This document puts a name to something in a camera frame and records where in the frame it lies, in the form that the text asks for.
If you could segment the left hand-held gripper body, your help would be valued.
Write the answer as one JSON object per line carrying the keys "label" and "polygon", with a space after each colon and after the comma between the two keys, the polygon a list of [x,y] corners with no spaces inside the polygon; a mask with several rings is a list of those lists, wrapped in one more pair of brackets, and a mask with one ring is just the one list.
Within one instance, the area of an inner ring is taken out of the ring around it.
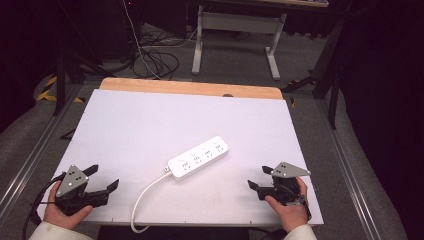
{"label": "left hand-held gripper body", "polygon": [[66,215],[73,215],[88,205],[96,208],[108,203],[109,193],[104,190],[86,192],[90,176],[83,171],[71,165],[56,192],[55,204]]}

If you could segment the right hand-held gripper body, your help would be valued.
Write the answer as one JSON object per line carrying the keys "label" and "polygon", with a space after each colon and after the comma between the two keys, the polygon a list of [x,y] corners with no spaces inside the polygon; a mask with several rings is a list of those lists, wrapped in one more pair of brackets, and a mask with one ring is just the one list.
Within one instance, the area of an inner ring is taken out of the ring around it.
{"label": "right hand-held gripper body", "polygon": [[257,190],[259,199],[264,200],[266,196],[272,196],[279,203],[288,205],[296,203],[301,196],[297,177],[310,176],[311,172],[290,163],[281,162],[268,175],[272,178],[272,186],[259,187]]}

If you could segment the white power strip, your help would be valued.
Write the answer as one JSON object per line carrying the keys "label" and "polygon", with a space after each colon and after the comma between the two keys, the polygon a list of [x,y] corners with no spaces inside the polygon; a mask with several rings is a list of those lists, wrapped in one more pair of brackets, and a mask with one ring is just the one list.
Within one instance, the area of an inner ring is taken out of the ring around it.
{"label": "white power strip", "polygon": [[176,181],[181,181],[223,158],[228,151],[229,146],[224,139],[215,136],[170,159],[165,170]]}

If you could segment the person's right hand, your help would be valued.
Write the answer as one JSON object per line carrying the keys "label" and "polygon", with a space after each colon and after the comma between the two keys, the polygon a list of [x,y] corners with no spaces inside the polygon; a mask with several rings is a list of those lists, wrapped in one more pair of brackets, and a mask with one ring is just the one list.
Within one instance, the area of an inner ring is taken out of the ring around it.
{"label": "person's right hand", "polygon": [[279,203],[272,196],[266,196],[265,201],[278,215],[282,228],[287,233],[290,233],[295,228],[308,223],[308,214],[304,205],[285,206]]}

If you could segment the person's left hand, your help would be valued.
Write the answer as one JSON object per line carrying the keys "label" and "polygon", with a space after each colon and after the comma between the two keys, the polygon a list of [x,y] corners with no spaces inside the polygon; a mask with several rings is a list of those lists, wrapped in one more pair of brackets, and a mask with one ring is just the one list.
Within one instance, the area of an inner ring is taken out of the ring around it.
{"label": "person's left hand", "polygon": [[61,182],[57,181],[50,190],[43,220],[64,229],[72,230],[93,211],[93,207],[85,206],[71,216],[64,214],[55,204],[55,196],[60,184]]}

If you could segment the white board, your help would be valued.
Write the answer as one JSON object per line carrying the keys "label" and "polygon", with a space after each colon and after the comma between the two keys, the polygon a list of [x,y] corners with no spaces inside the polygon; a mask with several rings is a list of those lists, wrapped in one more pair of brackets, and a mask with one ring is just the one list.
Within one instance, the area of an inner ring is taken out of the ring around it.
{"label": "white board", "polygon": [[[181,181],[168,161],[220,136],[226,156]],[[275,226],[279,219],[247,180],[269,186],[262,166],[305,160],[283,100],[96,90],[57,168],[97,164],[87,189],[119,180],[90,223]]]}

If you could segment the black tripod stand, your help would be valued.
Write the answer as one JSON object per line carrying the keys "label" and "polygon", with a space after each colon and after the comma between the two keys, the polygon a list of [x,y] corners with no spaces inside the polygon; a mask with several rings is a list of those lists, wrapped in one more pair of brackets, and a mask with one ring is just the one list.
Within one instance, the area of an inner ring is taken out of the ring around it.
{"label": "black tripod stand", "polygon": [[66,77],[69,77],[73,84],[82,84],[85,81],[83,66],[103,77],[113,77],[113,74],[101,67],[100,61],[96,59],[84,34],[74,24],[62,1],[48,0],[48,2],[52,7],[50,13],[58,14],[57,17],[50,17],[55,33],[54,50],[57,58],[54,110],[54,115],[57,116],[66,103]]}

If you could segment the black metal stand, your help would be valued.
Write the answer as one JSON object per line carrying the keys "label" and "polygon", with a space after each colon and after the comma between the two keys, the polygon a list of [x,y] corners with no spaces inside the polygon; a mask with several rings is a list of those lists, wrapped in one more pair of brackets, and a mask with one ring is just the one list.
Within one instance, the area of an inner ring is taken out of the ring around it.
{"label": "black metal stand", "polygon": [[340,19],[331,31],[324,48],[310,75],[300,81],[291,81],[287,87],[282,89],[283,93],[290,93],[313,82],[316,83],[312,95],[315,99],[323,99],[328,92],[330,103],[328,109],[328,122],[335,129],[336,108],[339,95],[339,78],[337,76],[336,48],[343,31],[345,21]]}

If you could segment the black curtain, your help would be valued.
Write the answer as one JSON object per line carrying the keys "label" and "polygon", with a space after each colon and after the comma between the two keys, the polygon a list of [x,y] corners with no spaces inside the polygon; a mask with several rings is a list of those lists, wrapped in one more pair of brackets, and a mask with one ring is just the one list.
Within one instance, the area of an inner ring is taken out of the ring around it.
{"label": "black curtain", "polygon": [[424,0],[379,0],[350,22],[341,90],[409,240],[424,240]]}

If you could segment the wooden desk top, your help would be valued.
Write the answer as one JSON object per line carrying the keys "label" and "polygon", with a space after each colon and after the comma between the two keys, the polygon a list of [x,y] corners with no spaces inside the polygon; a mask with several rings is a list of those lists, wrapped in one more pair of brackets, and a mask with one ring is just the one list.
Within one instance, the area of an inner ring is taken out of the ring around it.
{"label": "wooden desk top", "polygon": [[286,4],[290,6],[328,7],[328,0],[222,0],[236,3]]}

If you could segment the aluminium rail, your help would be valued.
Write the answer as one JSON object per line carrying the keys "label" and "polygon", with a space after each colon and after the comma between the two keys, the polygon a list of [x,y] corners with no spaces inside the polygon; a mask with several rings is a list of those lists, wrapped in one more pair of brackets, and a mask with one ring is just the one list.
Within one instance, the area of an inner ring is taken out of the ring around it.
{"label": "aluminium rail", "polygon": [[348,162],[347,156],[340,142],[339,135],[335,129],[332,128],[328,120],[328,111],[325,102],[321,99],[316,100],[317,108],[320,112],[324,125],[330,134],[330,139],[336,151],[336,159],[345,181],[346,187],[349,191],[353,205],[360,219],[361,225],[364,229],[367,240],[382,240],[381,235],[376,227],[375,221],[372,217],[370,209],[367,205],[365,196],[357,179],[352,171]]}
{"label": "aluminium rail", "polygon": [[82,88],[79,84],[67,87],[65,104],[57,115],[55,102],[36,102],[0,134],[0,225],[14,208]]}

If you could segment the white metal desk frame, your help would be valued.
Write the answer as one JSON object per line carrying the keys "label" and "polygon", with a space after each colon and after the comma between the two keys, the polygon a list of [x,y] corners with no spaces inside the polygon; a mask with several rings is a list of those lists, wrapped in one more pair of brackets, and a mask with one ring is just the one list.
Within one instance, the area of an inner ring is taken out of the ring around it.
{"label": "white metal desk frame", "polygon": [[278,18],[247,16],[224,13],[210,13],[200,5],[197,13],[196,45],[192,64],[192,74],[200,73],[202,59],[202,32],[207,30],[238,31],[258,34],[272,34],[273,41],[264,51],[272,75],[272,79],[278,81],[281,76],[275,59],[275,51],[278,46],[287,15],[282,13]]}

